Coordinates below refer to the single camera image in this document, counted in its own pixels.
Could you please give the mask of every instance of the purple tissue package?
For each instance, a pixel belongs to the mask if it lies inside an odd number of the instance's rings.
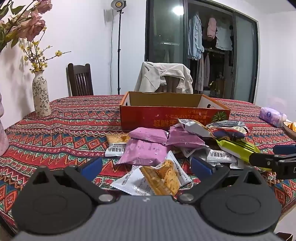
[[[273,108],[262,107],[259,118],[274,125],[275,127],[281,128],[283,126],[283,122],[286,121],[287,116]]]

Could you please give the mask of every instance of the floor lamp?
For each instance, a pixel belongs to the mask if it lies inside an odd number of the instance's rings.
[[[119,81],[119,62],[120,62],[120,27],[121,27],[121,15],[123,14],[122,9],[126,7],[125,0],[113,0],[111,7],[119,12],[119,30],[118,30],[118,59],[117,59],[117,92],[120,95],[120,81]]]

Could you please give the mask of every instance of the patterned tablecloth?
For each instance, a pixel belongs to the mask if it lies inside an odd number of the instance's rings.
[[[67,97],[51,103],[52,115],[36,119],[34,113],[6,130],[10,146],[0,158],[0,214],[16,231],[11,207],[22,187],[39,165],[61,169],[69,164],[81,165],[95,156],[104,156],[108,146],[106,134],[124,133],[120,127],[119,103],[122,96]],[[275,144],[296,143],[282,129],[272,127],[258,118],[256,105],[222,100],[231,108],[230,119],[253,127],[248,140],[264,153],[272,153]],[[179,159],[182,168],[193,176],[186,159]],[[94,183],[102,188],[125,175],[130,165],[115,165],[112,158],[103,158],[102,172]],[[296,180],[276,180],[275,174],[262,172],[282,205],[282,213],[296,203]]]

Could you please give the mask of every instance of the vase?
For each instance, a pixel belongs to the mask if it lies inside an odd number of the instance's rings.
[[[0,117],[2,117],[4,114],[4,108],[1,103],[1,100],[2,100],[2,96],[0,93]],[[0,156],[2,156],[4,152],[8,149],[8,146],[9,146],[8,138],[4,131],[3,125],[0,121]]]
[[[47,81],[43,76],[43,71],[35,73],[32,89],[37,118],[49,116],[52,112],[49,106]]]

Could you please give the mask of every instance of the power cord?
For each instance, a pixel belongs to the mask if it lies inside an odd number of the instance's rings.
[[[112,57],[113,57],[113,46],[112,46],[112,36],[113,36],[113,25],[114,25],[114,10],[112,9],[112,30],[111,30],[111,63],[110,63],[110,88],[111,88],[111,95],[112,95]]]

